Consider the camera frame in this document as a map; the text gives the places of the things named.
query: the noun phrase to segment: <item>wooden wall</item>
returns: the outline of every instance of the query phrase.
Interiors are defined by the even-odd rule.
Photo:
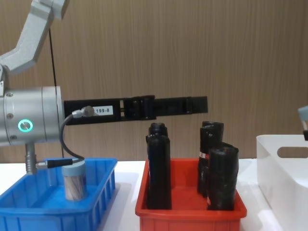
[[[22,8],[0,1],[7,31],[0,33],[1,53],[17,41],[28,2]],[[1,14],[2,6],[18,8],[20,18]],[[51,34],[63,100],[208,96],[208,114],[158,119],[168,127],[173,157],[198,156],[203,120],[224,122],[224,141],[239,147],[242,158],[256,156],[257,135],[302,131],[306,0],[73,0]],[[38,85],[53,83],[48,40],[38,65],[21,78],[27,75]],[[141,160],[151,122],[70,126],[66,141],[84,156]]]

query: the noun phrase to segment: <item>white tray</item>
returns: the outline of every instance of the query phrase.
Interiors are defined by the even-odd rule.
[[[257,137],[257,179],[286,231],[308,231],[308,158],[280,158],[281,147],[308,147],[302,135]]]

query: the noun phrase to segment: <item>black bottle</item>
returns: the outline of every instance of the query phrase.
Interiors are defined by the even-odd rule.
[[[207,176],[209,150],[220,147],[222,143],[224,124],[219,122],[204,121],[200,128],[200,155],[198,163],[198,192],[207,197]]]
[[[152,123],[146,137],[149,159],[148,209],[171,209],[170,140],[163,123]]]
[[[207,209],[233,210],[239,171],[239,150],[232,145],[212,148],[209,153]]]

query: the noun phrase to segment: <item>white table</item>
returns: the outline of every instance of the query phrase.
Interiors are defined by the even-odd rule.
[[[118,162],[115,168],[115,193],[99,231],[139,231],[135,206],[144,161]],[[24,174],[24,164],[0,164],[0,194]],[[247,208],[241,231],[283,231],[257,183],[257,160],[241,159],[237,190]]]

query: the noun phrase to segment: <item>red plastic tray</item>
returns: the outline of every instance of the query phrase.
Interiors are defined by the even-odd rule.
[[[146,197],[149,184],[146,162],[136,204],[141,231],[239,231],[247,210],[238,192],[233,211],[210,211],[197,193],[198,159],[171,160],[172,210],[150,210]]]

